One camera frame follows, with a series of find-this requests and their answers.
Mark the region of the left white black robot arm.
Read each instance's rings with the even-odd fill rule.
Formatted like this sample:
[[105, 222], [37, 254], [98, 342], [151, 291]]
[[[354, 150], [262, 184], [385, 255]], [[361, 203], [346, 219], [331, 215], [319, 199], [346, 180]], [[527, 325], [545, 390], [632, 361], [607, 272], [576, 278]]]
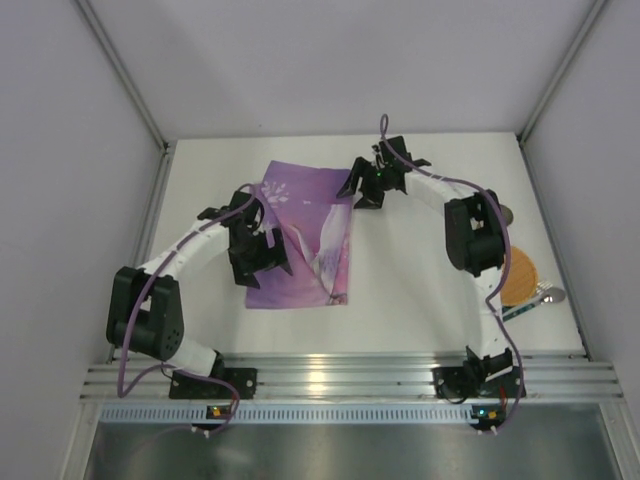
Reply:
[[199, 377], [224, 370], [220, 352], [187, 335], [180, 282], [225, 255], [234, 283], [261, 287], [258, 274], [292, 269], [278, 227], [264, 227], [267, 208], [254, 191], [239, 189], [230, 203], [208, 207], [174, 244], [138, 267], [115, 274], [106, 337], [123, 353], [133, 351], [166, 367]]

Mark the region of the purple printed placemat cloth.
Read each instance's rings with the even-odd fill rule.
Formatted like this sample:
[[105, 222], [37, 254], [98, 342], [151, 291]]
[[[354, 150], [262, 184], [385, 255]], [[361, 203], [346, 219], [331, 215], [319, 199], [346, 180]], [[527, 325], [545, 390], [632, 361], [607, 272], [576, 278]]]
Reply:
[[352, 200], [337, 193], [348, 169], [272, 161], [256, 185], [265, 207], [263, 229], [280, 230], [292, 272], [276, 267], [256, 274], [245, 307], [281, 310], [348, 303]]

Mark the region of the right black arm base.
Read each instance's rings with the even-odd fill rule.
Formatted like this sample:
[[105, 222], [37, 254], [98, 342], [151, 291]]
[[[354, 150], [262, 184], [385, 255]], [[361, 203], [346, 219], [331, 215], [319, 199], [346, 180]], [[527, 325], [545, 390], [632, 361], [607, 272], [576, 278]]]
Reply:
[[453, 403], [468, 399], [515, 399], [519, 391], [520, 369], [478, 383], [472, 380], [462, 367], [439, 367], [432, 371], [436, 397]]

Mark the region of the metal cup with brown sleeve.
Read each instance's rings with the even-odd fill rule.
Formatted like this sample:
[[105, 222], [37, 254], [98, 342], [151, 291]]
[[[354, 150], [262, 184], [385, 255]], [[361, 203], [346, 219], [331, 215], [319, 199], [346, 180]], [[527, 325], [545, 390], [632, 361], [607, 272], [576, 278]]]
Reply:
[[514, 222], [514, 214], [512, 210], [506, 205], [500, 205], [501, 213], [504, 217], [505, 223], [507, 226], [510, 226]]

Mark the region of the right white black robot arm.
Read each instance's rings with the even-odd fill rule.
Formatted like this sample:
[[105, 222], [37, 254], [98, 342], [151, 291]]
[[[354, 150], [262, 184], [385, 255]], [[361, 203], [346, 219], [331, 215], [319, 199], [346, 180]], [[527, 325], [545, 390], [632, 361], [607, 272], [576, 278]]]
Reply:
[[359, 194], [357, 209], [377, 210], [385, 194], [397, 190], [443, 216], [447, 258], [456, 270], [469, 275], [477, 304], [477, 311], [467, 321], [470, 338], [463, 369], [476, 383], [511, 372], [513, 349], [499, 305], [510, 254], [497, 195], [466, 180], [430, 171], [431, 163], [413, 158], [402, 136], [381, 140], [373, 152], [373, 161], [355, 159], [336, 196]]

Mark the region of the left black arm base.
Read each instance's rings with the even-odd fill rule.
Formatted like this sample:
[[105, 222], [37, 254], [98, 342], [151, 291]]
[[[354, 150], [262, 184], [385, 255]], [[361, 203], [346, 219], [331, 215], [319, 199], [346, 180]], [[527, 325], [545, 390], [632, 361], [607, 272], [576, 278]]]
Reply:
[[172, 400], [250, 400], [256, 392], [257, 376], [255, 368], [226, 368], [221, 379], [212, 382], [175, 372], [168, 396]]

